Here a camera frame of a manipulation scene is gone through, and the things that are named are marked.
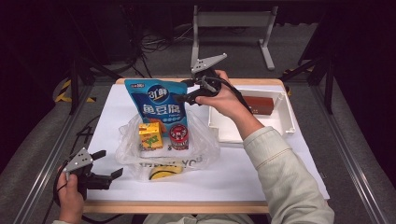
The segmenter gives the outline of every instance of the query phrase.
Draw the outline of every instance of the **red can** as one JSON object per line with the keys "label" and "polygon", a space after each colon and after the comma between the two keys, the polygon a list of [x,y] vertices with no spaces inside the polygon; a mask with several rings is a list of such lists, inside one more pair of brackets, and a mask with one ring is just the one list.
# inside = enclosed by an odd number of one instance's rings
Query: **red can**
{"label": "red can", "polygon": [[189,149],[189,131],[182,124],[177,124],[169,131],[172,148],[175,150]]}

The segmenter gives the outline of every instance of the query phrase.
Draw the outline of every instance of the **yellow juice box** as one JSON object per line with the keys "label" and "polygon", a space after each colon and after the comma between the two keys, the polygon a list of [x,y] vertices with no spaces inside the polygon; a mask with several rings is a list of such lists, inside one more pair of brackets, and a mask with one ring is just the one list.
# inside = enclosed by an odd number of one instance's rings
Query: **yellow juice box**
{"label": "yellow juice box", "polygon": [[139,124],[139,136],[143,150],[163,148],[163,138],[159,122]]}

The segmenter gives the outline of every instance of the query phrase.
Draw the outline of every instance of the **plastic bag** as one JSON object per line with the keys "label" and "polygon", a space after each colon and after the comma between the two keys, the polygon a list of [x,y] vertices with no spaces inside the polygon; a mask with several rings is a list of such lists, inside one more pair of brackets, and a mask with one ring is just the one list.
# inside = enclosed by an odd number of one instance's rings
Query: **plastic bag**
{"label": "plastic bag", "polygon": [[180,174],[205,169],[219,158],[220,147],[216,137],[191,111],[187,110],[190,132],[189,149],[185,153],[172,154],[166,148],[154,150],[149,155],[139,149],[138,125],[142,122],[136,114],[127,125],[120,127],[120,145],[116,151],[116,161],[127,165],[137,180],[148,181],[154,177]]}

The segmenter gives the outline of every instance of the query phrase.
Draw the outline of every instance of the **blue snack bag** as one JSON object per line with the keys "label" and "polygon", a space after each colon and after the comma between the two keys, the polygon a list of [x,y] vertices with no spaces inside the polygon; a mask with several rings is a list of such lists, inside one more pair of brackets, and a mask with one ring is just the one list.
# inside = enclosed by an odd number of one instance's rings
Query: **blue snack bag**
{"label": "blue snack bag", "polygon": [[170,138],[172,148],[188,149],[186,110],[184,103],[174,99],[175,95],[187,93],[185,83],[153,78],[125,79],[125,87],[144,123],[159,122],[162,136]]}

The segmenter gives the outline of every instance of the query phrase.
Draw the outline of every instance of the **white tray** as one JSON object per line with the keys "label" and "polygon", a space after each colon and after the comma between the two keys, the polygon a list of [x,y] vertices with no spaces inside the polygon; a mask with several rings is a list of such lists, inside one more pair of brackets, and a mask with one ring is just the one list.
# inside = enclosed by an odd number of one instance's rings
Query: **white tray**
{"label": "white tray", "polygon": [[[271,115],[254,115],[263,125],[274,127],[280,134],[295,133],[294,122],[290,113],[290,102],[284,91],[262,91],[240,89],[244,96],[271,97],[274,111]],[[209,108],[209,128],[222,143],[242,143],[242,138],[231,119],[219,113],[214,107]]]}

